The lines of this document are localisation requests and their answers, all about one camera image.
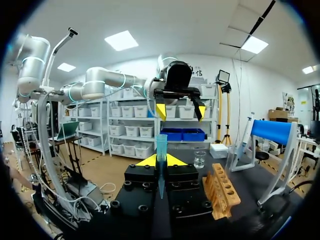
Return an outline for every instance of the white ceiling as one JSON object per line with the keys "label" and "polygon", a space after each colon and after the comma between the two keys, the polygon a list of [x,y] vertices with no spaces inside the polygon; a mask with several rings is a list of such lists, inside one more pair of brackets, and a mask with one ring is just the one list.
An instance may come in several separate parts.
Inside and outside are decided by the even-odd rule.
{"label": "white ceiling", "polygon": [[[47,0],[25,24],[24,32],[46,38],[51,48],[69,27],[79,32],[57,54],[50,79],[62,82],[91,67],[156,56],[163,52],[240,59],[247,39],[271,0]],[[253,36],[269,43],[258,55],[241,50],[241,59],[294,81],[315,78],[302,69],[316,65],[293,15],[276,2]],[[104,38],[129,30],[139,46],[115,51]],[[61,63],[76,66],[58,70]]]}

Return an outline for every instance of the ceiling panel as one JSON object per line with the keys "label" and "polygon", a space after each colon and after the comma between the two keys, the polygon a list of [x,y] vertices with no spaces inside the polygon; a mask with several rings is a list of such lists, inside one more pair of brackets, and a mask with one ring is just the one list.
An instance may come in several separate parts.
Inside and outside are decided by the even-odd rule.
{"label": "ceiling panel", "polygon": [[250,33],[259,17],[259,14],[239,5],[235,10],[229,26],[233,29]]}
{"label": "ceiling panel", "polygon": [[248,36],[249,35],[243,31],[239,31],[228,27],[221,43],[241,47]]}
{"label": "ceiling panel", "polygon": [[262,15],[272,0],[240,0],[240,5]]}

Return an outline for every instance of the cardboard box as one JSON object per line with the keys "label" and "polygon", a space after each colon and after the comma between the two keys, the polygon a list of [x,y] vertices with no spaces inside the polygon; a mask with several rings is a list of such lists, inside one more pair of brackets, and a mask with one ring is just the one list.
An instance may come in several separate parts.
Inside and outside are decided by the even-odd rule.
{"label": "cardboard box", "polygon": [[289,113],[288,111],[270,109],[268,112],[268,117],[269,119],[276,119],[276,118],[286,119],[288,118],[288,113]]}

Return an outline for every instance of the laptop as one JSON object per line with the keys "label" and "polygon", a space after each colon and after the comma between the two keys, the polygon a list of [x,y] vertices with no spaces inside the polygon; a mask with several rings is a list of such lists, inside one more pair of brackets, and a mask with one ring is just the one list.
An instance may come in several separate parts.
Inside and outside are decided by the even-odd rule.
{"label": "laptop", "polygon": [[54,138],[50,137],[49,140],[51,141],[55,140],[57,142],[61,142],[61,141],[64,141],[65,139],[73,138],[76,134],[76,130],[78,126],[79,126],[78,121],[62,123],[58,135],[55,136]]}

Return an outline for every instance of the wooden test tube rack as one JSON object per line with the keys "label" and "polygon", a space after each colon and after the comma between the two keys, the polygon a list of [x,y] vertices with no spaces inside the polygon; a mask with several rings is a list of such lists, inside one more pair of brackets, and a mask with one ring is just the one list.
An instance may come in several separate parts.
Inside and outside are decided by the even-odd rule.
{"label": "wooden test tube rack", "polygon": [[212,216],[215,220],[231,217],[231,207],[241,200],[220,163],[212,164],[214,174],[208,172],[202,178],[206,197],[212,202]]}

